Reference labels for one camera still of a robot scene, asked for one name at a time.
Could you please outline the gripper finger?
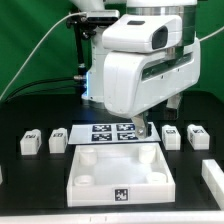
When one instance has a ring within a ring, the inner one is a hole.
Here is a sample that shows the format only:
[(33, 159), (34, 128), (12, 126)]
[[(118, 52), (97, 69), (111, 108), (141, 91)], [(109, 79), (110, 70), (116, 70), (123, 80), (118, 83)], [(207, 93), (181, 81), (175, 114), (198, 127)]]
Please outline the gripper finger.
[(132, 122), (135, 126), (135, 134), (139, 139), (145, 139), (148, 137), (148, 121), (147, 113), (140, 113), (132, 118)]

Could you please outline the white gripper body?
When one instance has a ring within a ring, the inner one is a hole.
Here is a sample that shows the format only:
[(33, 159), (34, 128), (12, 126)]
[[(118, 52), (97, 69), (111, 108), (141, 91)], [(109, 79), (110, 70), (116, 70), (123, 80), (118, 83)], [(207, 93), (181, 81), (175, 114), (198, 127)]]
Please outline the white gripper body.
[(104, 105), (110, 114), (132, 118), (194, 85), (200, 76), (200, 42), (184, 48), (190, 60), (142, 79), (146, 68), (164, 62), (164, 50), (152, 54), (110, 52), (104, 62)]

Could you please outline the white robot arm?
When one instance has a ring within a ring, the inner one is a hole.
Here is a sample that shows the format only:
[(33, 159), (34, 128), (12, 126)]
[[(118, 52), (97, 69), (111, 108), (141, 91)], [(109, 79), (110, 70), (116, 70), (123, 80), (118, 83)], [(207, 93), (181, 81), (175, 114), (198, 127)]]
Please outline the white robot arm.
[(84, 13), (92, 45), (82, 98), (132, 120), (136, 136), (147, 137), (147, 110), (163, 101), (177, 109), (180, 93), (199, 79), (199, 0), (70, 1)]

